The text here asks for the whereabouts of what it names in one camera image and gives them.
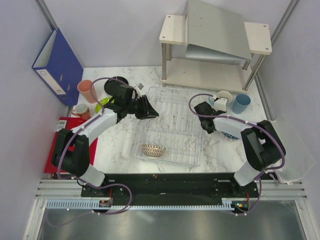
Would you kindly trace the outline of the lime green plate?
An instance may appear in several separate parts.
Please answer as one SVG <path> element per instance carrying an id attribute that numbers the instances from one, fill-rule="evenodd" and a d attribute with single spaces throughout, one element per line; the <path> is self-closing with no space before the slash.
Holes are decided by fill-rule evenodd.
<path id="1" fill-rule="evenodd" d="M 102 109 L 102 106 L 104 106 L 105 104 L 107 104 L 109 102 L 111 98 L 110 97 L 105 97 L 103 99 L 100 100 L 100 104 L 96 104 L 95 105 L 95 113 L 97 114 L 101 109 Z"/>

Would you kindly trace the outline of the light blue tumbler cup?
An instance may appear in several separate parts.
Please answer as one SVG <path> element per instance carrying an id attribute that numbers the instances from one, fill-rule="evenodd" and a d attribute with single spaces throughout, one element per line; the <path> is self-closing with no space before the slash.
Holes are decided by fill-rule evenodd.
<path id="1" fill-rule="evenodd" d="M 233 102 L 232 111 L 235 114 L 244 112 L 251 103 L 251 98 L 247 94 L 238 94 Z"/>

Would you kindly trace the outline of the pink tumbler cup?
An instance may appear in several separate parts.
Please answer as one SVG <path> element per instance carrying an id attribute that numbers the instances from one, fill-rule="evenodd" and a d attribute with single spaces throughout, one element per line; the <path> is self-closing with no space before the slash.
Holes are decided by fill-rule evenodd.
<path id="1" fill-rule="evenodd" d="M 77 85 L 77 90 L 83 95 L 88 103 L 94 104 L 98 99 L 95 87 L 92 86 L 93 82 L 91 80 L 82 80 Z"/>

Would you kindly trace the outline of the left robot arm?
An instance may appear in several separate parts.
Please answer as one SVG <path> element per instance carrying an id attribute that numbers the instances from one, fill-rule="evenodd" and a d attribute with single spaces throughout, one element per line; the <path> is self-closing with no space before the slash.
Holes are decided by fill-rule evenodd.
<path id="1" fill-rule="evenodd" d="M 118 124 L 127 115 L 135 115 L 138 120 L 154 119 L 159 113 L 151 106 L 146 95 L 136 88 L 121 84 L 111 99 L 101 110 L 71 130 L 61 129 L 57 133 L 51 163 L 57 168 L 74 175 L 92 185 L 92 191 L 99 197 L 106 196 L 110 185 L 106 175 L 90 163 L 90 146 L 105 130 Z"/>

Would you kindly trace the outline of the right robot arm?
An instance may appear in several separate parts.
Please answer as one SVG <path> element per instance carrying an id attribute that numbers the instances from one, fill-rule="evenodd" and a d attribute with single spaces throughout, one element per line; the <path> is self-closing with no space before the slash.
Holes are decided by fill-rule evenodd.
<path id="1" fill-rule="evenodd" d="M 191 112 L 199 117 L 201 127 L 207 133 L 224 132 L 242 140 L 246 162 L 229 184 L 233 196 L 242 196 L 247 191 L 247 185 L 264 172 L 278 170 L 285 165 L 286 150 L 268 120 L 251 123 L 223 111 L 215 111 L 205 101 L 192 108 Z"/>

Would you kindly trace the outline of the blue and red patterned bowl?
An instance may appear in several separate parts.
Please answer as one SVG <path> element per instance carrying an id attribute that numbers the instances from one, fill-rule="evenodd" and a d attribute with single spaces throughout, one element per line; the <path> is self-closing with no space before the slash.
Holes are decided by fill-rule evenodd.
<path id="1" fill-rule="evenodd" d="M 228 138 L 228 139 L 231 139 L 231 140 L 239 140 L 240 138 L 241 138 L 241 134 L 239 133 L 239 134 L 236 134 L 236 135 L 232 135 L 232 134 L 230 134 L 230 133 L 227 133 L 227 132 L 222 132 L 222 134 L 226 137 L 226 138 Z"/>

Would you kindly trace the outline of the light blue ceramic mug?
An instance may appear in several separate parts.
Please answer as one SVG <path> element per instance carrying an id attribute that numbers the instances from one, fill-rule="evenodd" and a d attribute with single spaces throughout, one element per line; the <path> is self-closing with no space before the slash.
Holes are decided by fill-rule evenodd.
<path id="1" fill-rule="evenodd" d="M 230 103 L 233 100 L 233 96 L 228 91 L 219 91 L 216 95 L 209 96 L 209 104 L 216 111 L 227 112 Z"/>

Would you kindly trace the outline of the pink dotted mug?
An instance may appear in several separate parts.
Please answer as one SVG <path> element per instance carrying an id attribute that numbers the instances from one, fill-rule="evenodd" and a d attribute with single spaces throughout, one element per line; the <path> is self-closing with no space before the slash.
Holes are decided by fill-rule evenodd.
<path id="1" fill-rule="evenodd" d="M 79 117 L 85 121 L 91 118 L 89 107 L 85 103 L 78 104 L 72 111 L 71 114 Z"/>

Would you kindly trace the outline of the white wire dish rack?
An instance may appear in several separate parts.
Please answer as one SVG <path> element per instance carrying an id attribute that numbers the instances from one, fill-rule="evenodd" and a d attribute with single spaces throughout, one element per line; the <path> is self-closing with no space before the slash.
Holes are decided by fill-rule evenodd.
<path id="1" fill-rule="evenodd" d="M 138 123 L 133 154 L 145 160 L 197 167 L 202 164 L 203 129 L 199 118 L 189 109 L 195 91 L 150 87 L 147 98 L 159 116 Z M 142 144 L 162 146 L 160 157 L 144 155 Z"/>

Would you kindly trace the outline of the brown patterned bowl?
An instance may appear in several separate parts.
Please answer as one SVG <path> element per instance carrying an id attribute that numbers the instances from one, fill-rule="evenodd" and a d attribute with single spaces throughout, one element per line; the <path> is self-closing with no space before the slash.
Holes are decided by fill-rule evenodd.
<path id="1" fill-rule="evenodd" d="M 150 157 L 161 157 L 166 148 L 160 145 L 152 145 L 152 144 L 142 144 L 143 154 Z"/>

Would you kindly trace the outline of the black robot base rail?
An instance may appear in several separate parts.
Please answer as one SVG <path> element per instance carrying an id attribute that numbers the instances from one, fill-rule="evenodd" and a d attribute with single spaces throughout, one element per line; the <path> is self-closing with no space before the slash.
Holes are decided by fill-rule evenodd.
<path id="1" fill-rule="evenodd" d="M 118 204 L 220 204 L 223 198 L 253 199 L 258 186 L 237 186 L 232 173 L 108 174 L 106 189 L 85 186 L 82 197 L 112 197 Z"/>

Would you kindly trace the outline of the black plate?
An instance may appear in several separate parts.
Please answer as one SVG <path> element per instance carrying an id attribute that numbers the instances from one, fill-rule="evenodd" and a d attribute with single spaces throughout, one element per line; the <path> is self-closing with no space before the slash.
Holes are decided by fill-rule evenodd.
<path id="1" fill-rule="evenodd" d="M 125 77 L 114 76 L 113 78 L 118 80 L 109 79 L 104 84 L 104 91 L 110 96 L 115 96 L 117 94 L 120 85 L 129 84 L 128 80 Z"/>

